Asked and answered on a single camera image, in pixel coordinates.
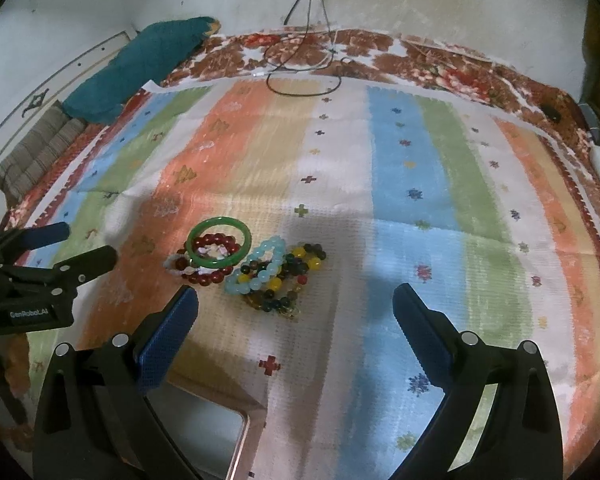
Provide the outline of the green jade bangle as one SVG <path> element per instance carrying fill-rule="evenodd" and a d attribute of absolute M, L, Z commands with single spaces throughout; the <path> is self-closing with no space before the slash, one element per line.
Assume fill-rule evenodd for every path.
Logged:
<path fill-rule="evenodd" d="M 212 228 L 232 228 L 242 240 L 236 240 L 233 234 L 212 233 Z M 252 234 L 244 222 L 230 217 L 213 217 L 201 221 L 189 231 L 185 249 L 189 262 L 195 268 L 220 270 L 240 263 L 251 244 Z"/>

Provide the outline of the striped grey cushion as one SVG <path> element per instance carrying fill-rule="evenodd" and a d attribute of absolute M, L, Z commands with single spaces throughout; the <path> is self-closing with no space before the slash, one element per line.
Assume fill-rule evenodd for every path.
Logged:
<path fill-rule="evenodd" d="M 0 163 L 0 190 L 9 207 L 18 205 L 86 129 L 56 101 Z"/>

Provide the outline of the white wooden headboard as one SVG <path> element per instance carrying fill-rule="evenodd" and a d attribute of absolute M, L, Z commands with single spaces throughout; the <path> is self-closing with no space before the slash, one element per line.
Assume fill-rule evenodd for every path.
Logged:
<path fill-rule="evenodd" d="M 137 36 L 123 29 L 60 66 L 28 92 L 21 92 L 0 112 L 0 162 L 56 101 L 63 101 L 82 82 L 102 70 Z"/>

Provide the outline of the teal quilted pillow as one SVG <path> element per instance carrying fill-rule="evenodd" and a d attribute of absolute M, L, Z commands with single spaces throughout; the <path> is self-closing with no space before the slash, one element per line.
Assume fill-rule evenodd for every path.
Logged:
<path fill-rule="evenodd" d="M 219 28 L 220 23 L 210 16 L 147 26 L 102 70 L 71 92 L 62 101 L 62 110 L 93 124 L 112 124 L 143 84 L 163 81 Z"/>

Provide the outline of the striped colourful blanket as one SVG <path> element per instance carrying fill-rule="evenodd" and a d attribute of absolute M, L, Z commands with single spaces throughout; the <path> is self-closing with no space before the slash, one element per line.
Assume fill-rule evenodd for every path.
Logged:
<path fill-rule="evenodd" d="M 103 244 L 116 268 L 80 293 L 70 330 L 32 336 L 41 376 L 54 345 L 134 330 L 180 278 L 166 259 L 204 219 L 229 216 L 256 243 L 319 244 L 293 318 L 220 285 L 175 370 L 266 409 L 255 479 L 385 479 L 442 392 L 392 313 L 411 284 L 488 344 L 540 347 L 565 467 L 600 440 L 600 180 L 564 142 L 512 114 L 437 91 L 349 80 L 254 79 L 155 90 L 105 130 L 35 211 L 65 243 L 50 266 Z"/>

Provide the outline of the small black object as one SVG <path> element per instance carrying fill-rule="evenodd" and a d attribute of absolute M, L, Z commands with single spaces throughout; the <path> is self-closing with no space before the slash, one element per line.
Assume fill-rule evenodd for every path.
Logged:
<path fill-rule="evenodd" d="M 560 114 L 554 106 L 542 103 L 540 105 L 540 109 L 542 110 L 542 113 L 546 116 L 546 118 L 551 122 L 554 122 L 554 124 L 559 124 L 562 121 L 562 114 Z"/>

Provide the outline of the red floral bedsheet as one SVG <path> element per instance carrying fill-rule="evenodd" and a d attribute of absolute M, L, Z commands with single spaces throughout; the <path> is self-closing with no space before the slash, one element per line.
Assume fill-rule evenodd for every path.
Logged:
<path fill-rule="evenodd" d="M 473 304 L 600 309 L 584 116 L 502 64 L 363 29 L 213 34 L 115 122 L 86 123 L 18 205 L 5 200 L 0 233 L 70 226 L 20 266 L 113 247 L 114 270 L 87 283 L 102 306 L 173 286 L 244 299 L 407 283 Z M 213 217 L 244 222 L 251 248 L 195 268 L 186 238 Z"/>

